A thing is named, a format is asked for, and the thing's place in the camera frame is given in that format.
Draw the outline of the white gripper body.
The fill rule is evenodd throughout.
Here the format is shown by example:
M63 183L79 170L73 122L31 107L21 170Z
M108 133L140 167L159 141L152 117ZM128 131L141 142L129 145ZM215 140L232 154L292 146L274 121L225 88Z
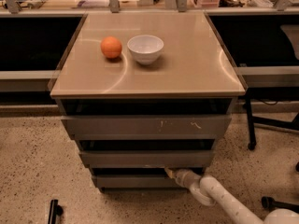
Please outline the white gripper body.
M198 185L202 178L190 169L177 169L174 171L173 177L179 186L186 189L189 189L192 185Z

